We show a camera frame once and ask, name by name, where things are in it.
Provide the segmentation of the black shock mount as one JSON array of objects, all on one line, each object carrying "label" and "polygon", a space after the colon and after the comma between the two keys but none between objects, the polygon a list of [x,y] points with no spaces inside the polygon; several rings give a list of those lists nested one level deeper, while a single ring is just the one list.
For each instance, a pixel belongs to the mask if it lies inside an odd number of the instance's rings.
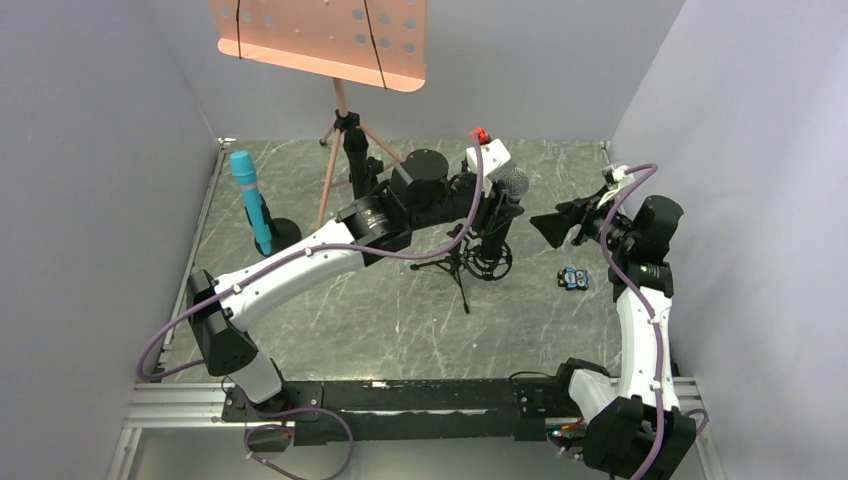
[{"label": "black shock mount", "polygon": [[462,272],[485,282],[494,282],[507,276],[513,266],[513,253],[508,245],[508,236],[512,222],[494,227],[491,232],[468,233],[444,257],[422,263],[412,264],[410,269],[418,271],[426,267],[435,267],[447,273],[457,284],[464,312],[470,313],[465,294]]}]

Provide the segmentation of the small black mic stand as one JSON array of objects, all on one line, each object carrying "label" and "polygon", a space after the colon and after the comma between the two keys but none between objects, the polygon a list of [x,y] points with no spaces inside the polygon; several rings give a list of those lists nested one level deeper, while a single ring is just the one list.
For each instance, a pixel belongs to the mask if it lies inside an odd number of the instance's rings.
[{"label": "small black mic stand", "polygon": [[261,199],[262,219],[253,228],[254,245],[264,257],[270,257],[291,247],[302,239],[299,226],[285,217],[271,217],[270,210],[263,196]]}]

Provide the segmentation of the blue microphone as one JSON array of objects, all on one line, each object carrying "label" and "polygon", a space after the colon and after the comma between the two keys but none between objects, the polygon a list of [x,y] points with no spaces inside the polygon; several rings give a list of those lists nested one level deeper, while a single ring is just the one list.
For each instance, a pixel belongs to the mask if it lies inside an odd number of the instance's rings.
[{"label": "blue microphone", "polygon": [[235,151],[230,154],[230,166],[233,178],[240,188],[258,250],[264,256],[271,255],[273,236],[266,219],[265,202],[258,187],[254,161],[247,151]]}]

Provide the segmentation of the black round-base mic stand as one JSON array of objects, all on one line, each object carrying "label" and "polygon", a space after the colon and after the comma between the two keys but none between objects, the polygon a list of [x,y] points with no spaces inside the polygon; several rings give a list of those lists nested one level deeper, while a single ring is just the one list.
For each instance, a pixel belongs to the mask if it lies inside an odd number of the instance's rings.
[{"label": "black round-base mic stand", "polygon": [[366,158],[363,190],[366,195],[371,195],[372,190],[379,184],[379,175],[384,171],[384,163],[373,156]]}]

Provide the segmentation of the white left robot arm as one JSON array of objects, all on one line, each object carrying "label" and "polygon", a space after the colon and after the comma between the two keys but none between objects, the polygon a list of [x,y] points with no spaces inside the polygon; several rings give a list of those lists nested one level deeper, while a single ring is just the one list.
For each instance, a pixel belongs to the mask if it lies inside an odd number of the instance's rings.
[{"label": "white left robot arm", "polygon": [[285,380],[249,335],[258,320],[314,286],[383,258],[413,259],[414,232],[457,222],[478,238],[505,232],[522,214],[527,174],[500,145],[469,148],[462,170],[419,149],[310,236],[239,271],[194,273],[188,323],[207,372],[227,376],[253,404],[284,404]]}]

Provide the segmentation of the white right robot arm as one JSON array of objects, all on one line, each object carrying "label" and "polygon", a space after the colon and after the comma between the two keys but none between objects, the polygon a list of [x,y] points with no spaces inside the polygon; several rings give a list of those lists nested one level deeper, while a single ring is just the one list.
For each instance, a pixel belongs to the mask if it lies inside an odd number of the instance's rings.
[{"label": "white right robot arm", "polygon": [[612,204],[601,188],[530,220],[553,248],[576,228],[573,245],[593,240],[609,254],[622,339],[618,379],[575,359],[561,366],[557,380],[579,409],[584,429],[572,438],[549,438],[609,475],[669,479],[696,437],[695,421],[682,413],[675,391],[668,340],[674,284],[665,257],[684,211],[658,195],[646,197],[634,218],[614,212]]}]

